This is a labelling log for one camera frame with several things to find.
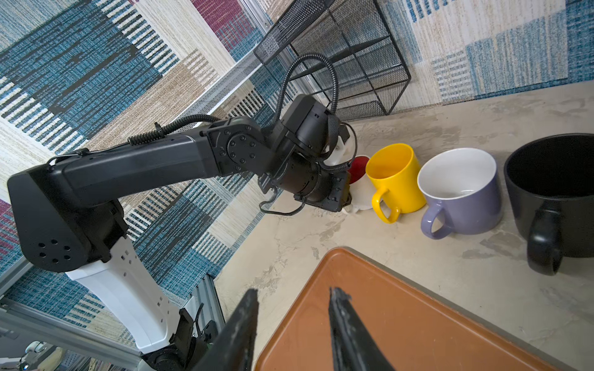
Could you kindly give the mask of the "purple mug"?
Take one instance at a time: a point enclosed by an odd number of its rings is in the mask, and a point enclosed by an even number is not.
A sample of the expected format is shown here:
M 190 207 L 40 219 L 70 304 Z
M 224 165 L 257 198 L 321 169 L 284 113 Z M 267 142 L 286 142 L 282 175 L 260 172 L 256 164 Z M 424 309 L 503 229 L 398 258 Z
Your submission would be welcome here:
M 417 183 L 428 204 L 421 231 L 430 239 L 485 233 L 501 221 L 497 163 L 484 150 L 445 151 L 423 165 Z

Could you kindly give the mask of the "black mug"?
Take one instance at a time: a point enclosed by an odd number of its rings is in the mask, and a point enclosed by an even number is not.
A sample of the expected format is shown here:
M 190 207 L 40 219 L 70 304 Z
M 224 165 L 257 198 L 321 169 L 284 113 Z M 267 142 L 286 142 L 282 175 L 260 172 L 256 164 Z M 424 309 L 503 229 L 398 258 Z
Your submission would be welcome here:
M 523 145 L 507 158 L 504 179 L 532 270 L 553 276 L 565 257 L 592 257 L 592 134 L 557 134 Z

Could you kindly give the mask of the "yellow mug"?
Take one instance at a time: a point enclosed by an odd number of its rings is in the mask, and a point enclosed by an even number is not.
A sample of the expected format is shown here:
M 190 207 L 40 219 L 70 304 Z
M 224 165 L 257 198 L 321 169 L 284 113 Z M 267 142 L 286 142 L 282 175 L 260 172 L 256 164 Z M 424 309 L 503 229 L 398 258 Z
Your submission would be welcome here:
M 426 204 L 417 178 L 421 166 L 410 145 L 397 143 L 376 152 L 366 165 L 366 174 L 376 188 L 371 202 L 374 212 L 387 224 L 404 213 L 414 213 Z

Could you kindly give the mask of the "white mug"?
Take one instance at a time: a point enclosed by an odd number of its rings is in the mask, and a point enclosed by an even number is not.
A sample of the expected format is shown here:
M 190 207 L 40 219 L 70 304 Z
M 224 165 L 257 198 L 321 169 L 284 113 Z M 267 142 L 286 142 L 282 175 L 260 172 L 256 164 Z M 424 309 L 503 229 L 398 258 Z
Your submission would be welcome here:
M 345 213 L 357 213 L 373 208 L 372 198 L 376 193 L 371 180 L 366 173 L 366 166 L 370 160 L 367 156 L 357 156 L 348 170 L 350 179 L 351 204 L 343 207 Z

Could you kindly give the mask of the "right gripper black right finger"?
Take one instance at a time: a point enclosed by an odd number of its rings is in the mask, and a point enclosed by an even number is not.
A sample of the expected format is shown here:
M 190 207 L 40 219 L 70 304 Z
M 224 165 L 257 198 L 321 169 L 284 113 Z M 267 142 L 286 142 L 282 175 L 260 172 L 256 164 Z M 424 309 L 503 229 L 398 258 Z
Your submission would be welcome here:
M 395 368 L 377 347 L 341 288 L 329 290 L 329 324 L 334 370 L 390 370 Z

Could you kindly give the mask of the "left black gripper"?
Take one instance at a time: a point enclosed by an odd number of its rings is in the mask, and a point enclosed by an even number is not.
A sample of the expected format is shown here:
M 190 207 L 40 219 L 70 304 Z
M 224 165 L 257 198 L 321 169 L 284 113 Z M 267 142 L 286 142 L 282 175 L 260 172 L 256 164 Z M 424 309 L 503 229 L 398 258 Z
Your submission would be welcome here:
M 306 197 L 306 204 L 330 212 L 340 212 L 351 205 L 351 175 L 348 171 L 329 173 L 322 170 L 312 193 Z

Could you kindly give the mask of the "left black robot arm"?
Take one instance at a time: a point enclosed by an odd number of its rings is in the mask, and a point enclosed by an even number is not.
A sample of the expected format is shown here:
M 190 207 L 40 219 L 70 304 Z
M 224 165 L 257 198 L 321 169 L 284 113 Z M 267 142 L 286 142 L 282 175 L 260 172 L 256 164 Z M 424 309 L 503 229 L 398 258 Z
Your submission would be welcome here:
M 168 302 L 128 239 L 120 199 L 162 186 L 250 172 L 264 193 L 339 212 L 349 162 L 327 165 L 346 128 L 335 104 L 300 94 L 270 128 L 250 117 L 193 114 L 125 144 L 57 156 L 7 182 L 24 257 L 92 291 L 131 333 L 142 358 L 187 364 L 197 351 L 187 311 Z

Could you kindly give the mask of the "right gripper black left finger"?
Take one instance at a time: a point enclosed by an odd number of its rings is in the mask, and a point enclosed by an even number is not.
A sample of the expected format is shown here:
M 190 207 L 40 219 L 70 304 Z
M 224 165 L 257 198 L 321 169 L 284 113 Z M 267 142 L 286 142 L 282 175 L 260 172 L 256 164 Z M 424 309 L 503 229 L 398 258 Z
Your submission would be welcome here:
M 258 290 L 248 289 L 213 346 L 191 370 L 252 369 L 258 327 Z

